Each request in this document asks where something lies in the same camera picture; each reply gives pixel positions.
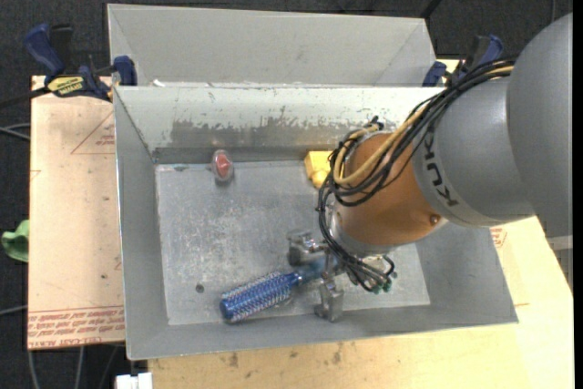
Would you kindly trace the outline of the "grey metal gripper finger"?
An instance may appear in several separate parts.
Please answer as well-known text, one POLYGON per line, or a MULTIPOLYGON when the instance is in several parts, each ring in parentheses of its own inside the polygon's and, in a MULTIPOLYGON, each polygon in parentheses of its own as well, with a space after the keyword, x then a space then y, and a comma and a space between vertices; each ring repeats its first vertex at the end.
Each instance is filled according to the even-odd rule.
POLYGON ((334 282, 322 282, 318 291, 321 301, 314 306, 315 314, 328 322, 338 321, 343 315, 344 290, 334 282))
POLYGON ((301 266, 316 261, 324 254, 322 242, 309 230, 292 230, 288 240, 287 260, 291 266, 301 266))

